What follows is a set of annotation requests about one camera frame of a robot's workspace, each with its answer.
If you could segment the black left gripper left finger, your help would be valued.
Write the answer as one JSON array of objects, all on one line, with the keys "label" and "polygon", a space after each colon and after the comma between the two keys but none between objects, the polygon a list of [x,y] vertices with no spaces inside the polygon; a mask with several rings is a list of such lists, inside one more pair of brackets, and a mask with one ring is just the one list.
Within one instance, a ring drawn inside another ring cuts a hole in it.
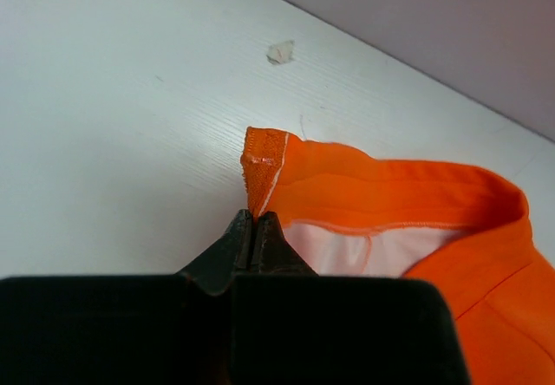
[{"label": "black left gripper left finger", "polygon": [[4,384],[227,384],[230,293],[251,214],[168,275],[7,277]]}]

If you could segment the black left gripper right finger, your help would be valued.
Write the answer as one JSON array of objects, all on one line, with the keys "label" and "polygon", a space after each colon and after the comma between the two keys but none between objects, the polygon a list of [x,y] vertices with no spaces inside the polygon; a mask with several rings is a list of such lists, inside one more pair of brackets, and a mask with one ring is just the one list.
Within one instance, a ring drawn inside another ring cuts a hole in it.
[{"label": "black left gripper right finger", "polygon": [[317,275],[278,218],[240,211],[233,255],[229,376],[234,384],[468,384],[441,293],[405,278]]}]

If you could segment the orange jacket with pink lining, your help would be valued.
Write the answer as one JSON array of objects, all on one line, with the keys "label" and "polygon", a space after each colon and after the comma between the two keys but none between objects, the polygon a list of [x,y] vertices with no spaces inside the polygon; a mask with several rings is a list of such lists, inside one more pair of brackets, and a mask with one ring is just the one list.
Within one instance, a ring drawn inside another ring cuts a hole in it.
[{"label": "orange jacket with pink lining", "polygon": [[474,383],[553,383],[554,269],[517,186],[476,166],[377,160],[269,128],[247,130],[241,165],[251,213],[276,213],[316,273],[428,281]]}]

